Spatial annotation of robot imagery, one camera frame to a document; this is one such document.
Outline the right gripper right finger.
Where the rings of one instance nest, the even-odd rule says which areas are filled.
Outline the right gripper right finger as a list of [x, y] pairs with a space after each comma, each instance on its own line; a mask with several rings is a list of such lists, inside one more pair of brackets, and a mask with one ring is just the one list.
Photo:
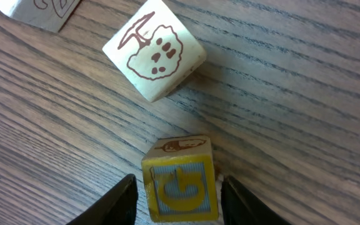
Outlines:
[[291, 225], [233, 176], [225, 176], [221, 187], [225, 225]]

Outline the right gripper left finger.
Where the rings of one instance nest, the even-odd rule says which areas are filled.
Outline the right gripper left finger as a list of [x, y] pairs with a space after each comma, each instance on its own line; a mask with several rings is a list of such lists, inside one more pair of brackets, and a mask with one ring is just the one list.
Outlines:
[[67, 225], [135, 225], [137, 200], [136, 177], [128, 174]]

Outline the yellow plain wooden block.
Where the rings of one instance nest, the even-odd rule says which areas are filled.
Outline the yellow plain wooden block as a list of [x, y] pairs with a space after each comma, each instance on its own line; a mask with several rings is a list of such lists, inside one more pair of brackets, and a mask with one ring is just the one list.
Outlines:
[[159, 139], [141, 161], [151, 220], [212, 221], [219, 217], [211, 140], [205, 135]]

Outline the white block blue H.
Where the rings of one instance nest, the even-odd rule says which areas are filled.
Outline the white block blue H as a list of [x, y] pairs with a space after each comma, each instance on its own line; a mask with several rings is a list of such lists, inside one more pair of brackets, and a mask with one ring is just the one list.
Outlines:
[[162, 0], [146, 1], [102, 50], [149, 102], [206, 60], [205, 49]]

